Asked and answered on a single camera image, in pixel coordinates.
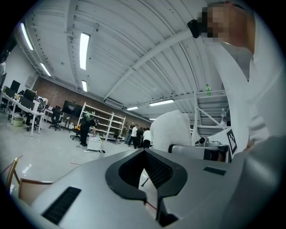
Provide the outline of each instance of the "ceiling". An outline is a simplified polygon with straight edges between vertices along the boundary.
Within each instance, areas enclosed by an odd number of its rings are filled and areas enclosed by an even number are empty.
[[[206,84],[223,89],[203,39],[194,39],[187,27],[203,6],[204,0],[42,0],[22,20],[34,51],[20,32],[17,41],[46,79],[102,102],[139,106],[133,114],[147,119],[179,109],[193,123],[193,93]],[[86,71],[80,68],[81,33],[91,35]],[[247,77],[249,53],[225,48]],[[148,106],[162,98],[176,101]]]

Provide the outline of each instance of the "white metal shelf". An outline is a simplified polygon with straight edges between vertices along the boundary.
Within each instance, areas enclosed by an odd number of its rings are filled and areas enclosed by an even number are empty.
[[[117,116],[117,115],[115,115],[115,117],[116,117],[116,118],[119,118],[119,119],[124,119],[124,120],[125,120],[125,117],[123,118],[123,117],[120,117],[120,116]]]
[[[121,124],[121,125],[123,125],[123,123],[121,123],[121,122],[118,122],[118,121],[115,121],[115,120],[112,120],[112,122],[114,122],[114,123],[118,123],[118,124]]]
[[[91,115],[91,116],[94,116],[94,117],[98,117],[98,118],[101,118],[101,119],[104,119],[104,120],[110,121],[110,119],[106,119],[106,118],[103,118],[103,117],[98,116],[98,115],[95,115],[95,114],[91,114],[91,113],[86,112],[86,111],[83,111],[83,113],[86,113],[86,114],[88,114],[88,115]]]
[[[105,125],[105,124],[102,124],[102,123],[99,123],[98,125],[109,127],[109,125]]]
[[[89,106],[89,105],[87,105],[86,103],[85,103],[85,106],[88,107],[88,108],[91,108],[91,109],[93,109],[93,110],[97,110],[97,111],[99,111],[99,112],[101,112],[101,113],[104,113],[104,114],[107,114],[107,115],[112,115],[111,113],[108,113],[108,112],[106,112],[106,111],[103,111],[103,110],[97,109],[97,108],[95,108],[95,107]]]
[[[117,127],[113,127],[113,126],[111,126],[110,128],[121,130],[121,128],[117,128]]]
[[[98,116],[98,115],[96,115],[96,114],[91,114],[91,113],[89,113],[89,112],[87,112],[87,111],[85,110],[86,108],[88,108],[88,109],[90,109],[90,110],[95,110],[95,111],[97,111],[97,113],[98,113],[98,112],[101,112],[101,113],[103,113],[103,114],[109,115],[109,119],[103,118],[103,117]],[[111,131],[110,131],[111,128],[113,128],[113,129],[118,129],[118,130],[119,130],[119,132],[118,132],[119,134],[122,133],[123,124],[124,124],[124,122],[125,122],[125,117],[123,118],[123,117],[114,115],[114,113],[108,113],[108,112],[106,112],[106,111],[97,109],[97,108],[95,108],[95,107],[92,107],[92,106],[87,105],[86,102],[85,102],[85,103],[84,103],[84,106],[83,106],[83,108],[82,108],[82,110],[81,110],[80,118],[79,118],[79,121],[78,121],[78,124],[77,124],[77,125],[79,125],[80,119],[83,117],[83,114],[88,114],[88,115],[90,115],[90,116],[97,117],[97,118],[100,118],[100,119],[103,119],[103,120],[107,120],[107,121],[108,121],[108,124],[103,124],[103,123],[100,123],[100,122],[99,122],[99,124],[98,124],[98,125],[100,125],[100,126],[107,127],[107,128],[108,128],[107,130],[101,130],[101,129],[96,128],[96,131],[106,133],[105,136],[102,136],[102,137],[101,137],[101,138],[105,138],[106,141],[107,141],[107,140],[114,140],[114,138],[109,138],[109,134],[111,134],[111,135],[114,135],[114,134],[115,134],[114,132],[111,132]],[[119,121],[113,120],[114,117],[123,119],[123,122],[119,122]],[[113,127],[113,126],[111,126],[112,122],[118,123],[118,124],[119,124],[119,127]]]

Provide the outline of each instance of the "green bottle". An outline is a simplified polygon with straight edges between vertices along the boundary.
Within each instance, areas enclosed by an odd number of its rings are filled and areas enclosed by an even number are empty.
[[[210,86],[208,84],[206,85],[206,91],[211,91]]]

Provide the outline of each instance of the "white wall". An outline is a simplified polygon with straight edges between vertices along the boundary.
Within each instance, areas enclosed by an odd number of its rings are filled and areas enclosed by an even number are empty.
[[[33,88],[34,83],[38,78],[36,70],[30,64],[25,54],[20,49],[19,45],[15,46],[15,48],[11,51],[10,55],[6,60],[6,72],[7,75],[3,87],[10,87],[12,81],[15,80],[20,83],[18,92],[20,92],[21,90],[25,91],[25,89],[27,88],[25,86],[25,83],[28,80],[28,77],[33,76],[33,78],[35,79],[29,89]]]

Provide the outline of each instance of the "white box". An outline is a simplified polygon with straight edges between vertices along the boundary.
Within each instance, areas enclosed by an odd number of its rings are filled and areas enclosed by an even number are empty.
[[[96,137],[88,137],[88,150],[100,150],[101,149],[101,140],[99,141]]]

